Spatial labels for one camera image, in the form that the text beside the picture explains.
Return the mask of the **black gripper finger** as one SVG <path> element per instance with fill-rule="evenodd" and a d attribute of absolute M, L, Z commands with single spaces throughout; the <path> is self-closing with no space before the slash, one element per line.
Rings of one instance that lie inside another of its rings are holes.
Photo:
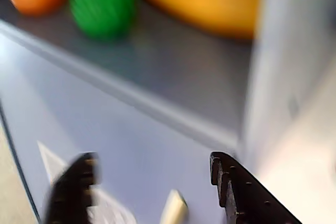
<path fill-rule="evenodd" d="M 211 184 L 227 223 L 300 223 L 246 168 L 230 155 L 210 155 Z"/>
<path fill-rule="evenodd" d="M 43 223 L 92 223 L 88 208 L 94 205 L 91 186 L 98 183 L 98 155 L 86 152 L 53 182 Z"/>

